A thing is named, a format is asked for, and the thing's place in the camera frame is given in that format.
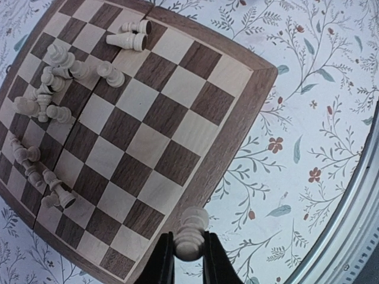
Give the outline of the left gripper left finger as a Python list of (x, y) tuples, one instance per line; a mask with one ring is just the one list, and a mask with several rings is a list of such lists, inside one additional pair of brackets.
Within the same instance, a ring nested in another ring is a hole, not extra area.
[(174, 283), (174, 235), (163, 233), (142, 272), (142, 283)]

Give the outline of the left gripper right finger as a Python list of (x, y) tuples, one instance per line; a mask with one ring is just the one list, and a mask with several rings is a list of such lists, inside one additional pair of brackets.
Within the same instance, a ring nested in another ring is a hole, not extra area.
[(233, 266), (217, 234), (205, 232), (203, 283), (237, 283)]

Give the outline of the light wooden king piece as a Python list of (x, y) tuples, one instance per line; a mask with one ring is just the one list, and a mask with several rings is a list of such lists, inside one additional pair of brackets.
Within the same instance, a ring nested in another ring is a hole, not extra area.
[(181, 216), (181, 226), (174, 237), (175, 256), (182, 261), (198, 260), (203, 255), (204, 232), (209, 215), (204, 208), (188, 207)]

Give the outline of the wooden chess board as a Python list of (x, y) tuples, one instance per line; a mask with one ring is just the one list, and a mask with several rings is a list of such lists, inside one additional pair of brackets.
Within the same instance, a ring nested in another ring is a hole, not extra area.
[[(106, 43), (125, 22), (150, 20), (143, 51)], [(62, 124), (15, 112), (53, 66), (51, 44), (89, 66), (69, 79), (52, 105)], [(97, 73), (110, 62), (119, 88)], [(278, 71), (215, 31), (143, 1), (54, 1), (22, 47), (1, 88), (1, 196), (46, 243), (105, 283), (132, 283), (162, 231), (203, 206), (253, 124)], [(38, 147), (49, 169), (76, 196), (45, 208), (47, 185), (33, 186), (16, 162), (10, 135)]]

